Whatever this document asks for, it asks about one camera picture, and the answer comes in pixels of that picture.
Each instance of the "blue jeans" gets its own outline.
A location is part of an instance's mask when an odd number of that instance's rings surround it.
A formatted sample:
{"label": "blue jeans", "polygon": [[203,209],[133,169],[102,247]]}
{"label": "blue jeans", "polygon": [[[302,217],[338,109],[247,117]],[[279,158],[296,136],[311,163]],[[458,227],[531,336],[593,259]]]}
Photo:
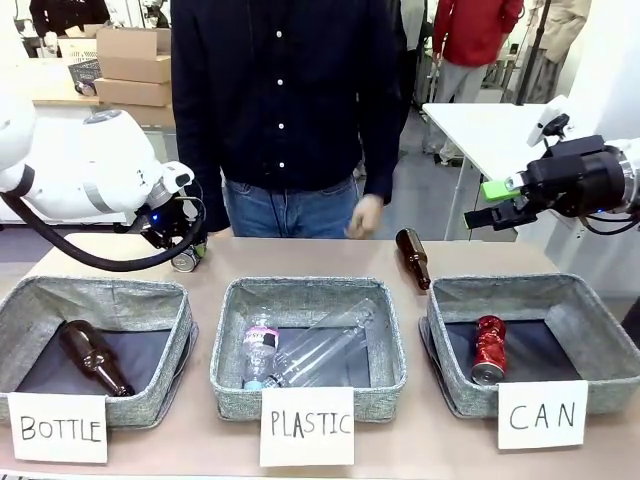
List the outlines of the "blue jeans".
{"label": "blue jeans", "polygon": [[227,212],[238,237],[346,238],[357,201],[353,177],[317,192],[270,193],[230,180],[226,187]]}

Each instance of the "white paper label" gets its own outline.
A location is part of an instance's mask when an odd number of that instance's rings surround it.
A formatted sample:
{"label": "white paper label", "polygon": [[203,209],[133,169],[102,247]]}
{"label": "white paper label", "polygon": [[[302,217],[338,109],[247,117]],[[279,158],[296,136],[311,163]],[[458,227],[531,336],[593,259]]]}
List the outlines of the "white paper label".
{"label": "white paper label", "polygon": [[262,467],[353,465],[353,431],[353,388],[262,391]]}
{"label": "white paper label", "polygon": [[107,463],[105,398],[10,393],[15,457],[40,462]]}
{"label": "white paper label", "polygon": [[547,448],[584,443],[586,381],[498,384],[498,448]]}

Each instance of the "red jacket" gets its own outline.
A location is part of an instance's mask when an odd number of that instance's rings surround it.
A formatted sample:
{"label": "red jacket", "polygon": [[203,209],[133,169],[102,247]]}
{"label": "red jacket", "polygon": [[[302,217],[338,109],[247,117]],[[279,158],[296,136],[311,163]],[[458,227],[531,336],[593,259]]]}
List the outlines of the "red jacket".
{"label": "red jacket", "polygon": [[511,33],[518,23],[523,4],[524,0],[440,0],[434,53],[442,53],[449,62],[464,67],[495,62],[502,36]]}

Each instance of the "bottle label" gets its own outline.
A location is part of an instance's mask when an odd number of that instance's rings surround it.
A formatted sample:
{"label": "bottle label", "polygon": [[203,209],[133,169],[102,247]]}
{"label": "bottle label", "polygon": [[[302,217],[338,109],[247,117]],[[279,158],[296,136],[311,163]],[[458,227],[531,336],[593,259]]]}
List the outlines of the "bottle label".
{"label": "bottle label", "polygon": [[244,336],[245,344],[272,343],[278,349],[279,334],[277,330],[268,327],[251,327]]}

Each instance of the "beige tabletop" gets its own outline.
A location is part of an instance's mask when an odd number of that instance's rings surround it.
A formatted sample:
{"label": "beige tabletop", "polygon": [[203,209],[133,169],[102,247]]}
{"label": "beige tabletop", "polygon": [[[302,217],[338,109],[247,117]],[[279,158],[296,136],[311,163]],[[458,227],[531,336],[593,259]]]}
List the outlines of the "beige tabletop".
{"label": "beige tabletop", "polygon": [[[137,236],[78,234],[77,245],[125,259],[153,250]],[[541,253],[514,243],[427,242],[433,277],[462,274],[554,271]],[[49,253],[31,274],[106,276],[60,252]],[[408,358],[408,382],[395,421],[358,424],[356,464],[345,468],[261,469],[259,425],[228,423],[216,415],[209,362],[222,297],[241,276],[372,276],[391,290]],[[447,409],[418,336],[426,297],[399,268],[394,244],[383,241],[216,240],[193,274],[168,265],[123,276],[174,280],[189,291],[200,337],[177,398],[160,426],[145,432],[114,432],[104,467],[46,465],[13,459],[11,434],[0,428],[0,470],[31,476],[171,475],[279,476],[386,479],[541,480],[640,478],[640,399],[626,413],[588,419],[580,448],[500,453],[495,421],[459,420]]]}
{"label": "beige tabletop", "polygon": [[2,74],[36,106],[91,107],[100,104],[98,97],[84,97],[75,91],[71,73],[62,58],[30,58]]}

